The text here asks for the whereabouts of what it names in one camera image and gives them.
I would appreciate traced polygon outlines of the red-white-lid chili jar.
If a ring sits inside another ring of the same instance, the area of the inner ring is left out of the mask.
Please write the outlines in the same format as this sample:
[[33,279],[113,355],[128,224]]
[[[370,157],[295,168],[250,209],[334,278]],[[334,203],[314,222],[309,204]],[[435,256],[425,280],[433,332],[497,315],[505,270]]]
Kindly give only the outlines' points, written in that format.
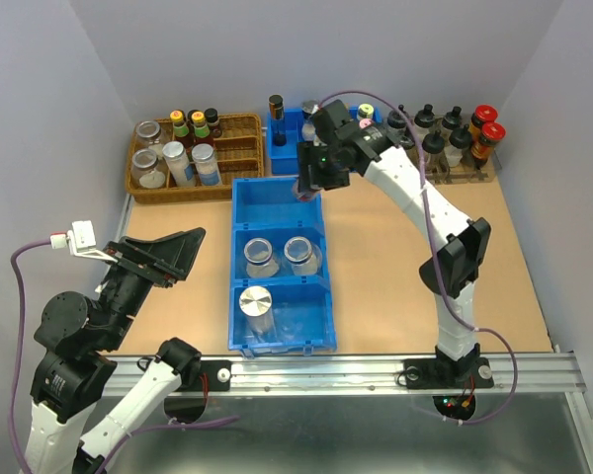
[[302,185],[300,181],[296,181],[292,187],[294,197],[301,202],[310,202],[314,200],[320,193],[320,190],[311,189]]

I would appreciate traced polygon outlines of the round open-top glass jar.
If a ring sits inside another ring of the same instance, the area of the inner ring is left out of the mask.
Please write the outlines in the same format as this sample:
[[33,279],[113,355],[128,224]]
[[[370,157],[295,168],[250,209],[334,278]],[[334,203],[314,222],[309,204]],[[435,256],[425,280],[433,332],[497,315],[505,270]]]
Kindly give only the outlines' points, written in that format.
[[251,278],[275,276],[280,270],[272,244],[264,238],[253,238],[244,246],[245,270]]

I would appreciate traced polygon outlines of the tall silver-lid glass jar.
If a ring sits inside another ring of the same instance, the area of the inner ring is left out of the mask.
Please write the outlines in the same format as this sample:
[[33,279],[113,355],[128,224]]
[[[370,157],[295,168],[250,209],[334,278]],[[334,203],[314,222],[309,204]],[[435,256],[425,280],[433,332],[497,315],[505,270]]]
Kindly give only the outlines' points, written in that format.
[[246,287],[239,296],[238,305],[253,335],[268,339],[275,334],[273,297],[267,287]]

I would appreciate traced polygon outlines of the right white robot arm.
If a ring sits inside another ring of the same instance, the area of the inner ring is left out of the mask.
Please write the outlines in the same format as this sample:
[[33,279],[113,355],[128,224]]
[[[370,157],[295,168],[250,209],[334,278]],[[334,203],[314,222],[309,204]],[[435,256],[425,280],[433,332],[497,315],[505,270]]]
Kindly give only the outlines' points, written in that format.
[[470,219],[427,181],[384,125],[360,127],[345,105],[335,100],[316,106],[310,116],[319,145],[297,148],[294,193],[311,200],[321,191],[345,188],[357,173],[379,188],[421,232],[431,255],[420,278],[434,293],[438,314],[436,354],[408,368],[408,380],[431,377],[457,385],[474,372],[480,345],[473,317],[473,296],[491,227]]

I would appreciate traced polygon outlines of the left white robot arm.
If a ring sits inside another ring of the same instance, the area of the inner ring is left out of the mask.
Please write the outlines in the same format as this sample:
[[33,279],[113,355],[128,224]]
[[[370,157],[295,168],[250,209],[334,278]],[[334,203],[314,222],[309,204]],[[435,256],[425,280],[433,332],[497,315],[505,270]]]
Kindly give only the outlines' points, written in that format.
[[109,269],[96,298],[76,291],[54,296],[44,307],[34,339],[45,349],[31,389],[32,426],[24,471],[102,473],[129,438],[175,389],[193,387],[201,354],[172,338],[161,344],[122,401],[92,431],[83,428],[117,363],[117,350],[154,287],[169,288],[189,275],[206,231],[202,227],[145,241],[123,237],[98,249],[93,225],[75,221],[49,238],[52,248],[101,260]]

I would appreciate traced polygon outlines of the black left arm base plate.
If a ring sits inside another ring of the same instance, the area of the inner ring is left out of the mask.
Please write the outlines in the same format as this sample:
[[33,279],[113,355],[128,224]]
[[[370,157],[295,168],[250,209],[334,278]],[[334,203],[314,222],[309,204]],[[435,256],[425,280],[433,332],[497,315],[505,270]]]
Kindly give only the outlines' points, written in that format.
[[177,392],[200,394],[208,391],[228,392],[232,376],[232,362],[226,358],[203,358],[182,372],[182,385]]

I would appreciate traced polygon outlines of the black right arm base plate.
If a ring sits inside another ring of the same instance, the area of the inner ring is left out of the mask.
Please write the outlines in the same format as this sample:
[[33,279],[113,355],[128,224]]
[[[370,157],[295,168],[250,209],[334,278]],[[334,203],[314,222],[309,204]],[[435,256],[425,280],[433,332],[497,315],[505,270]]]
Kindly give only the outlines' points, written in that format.
[[403,361],[405,384],[411,390],[489,389],[494,380],[486,357],[458,363],[449,358],[407,358]]

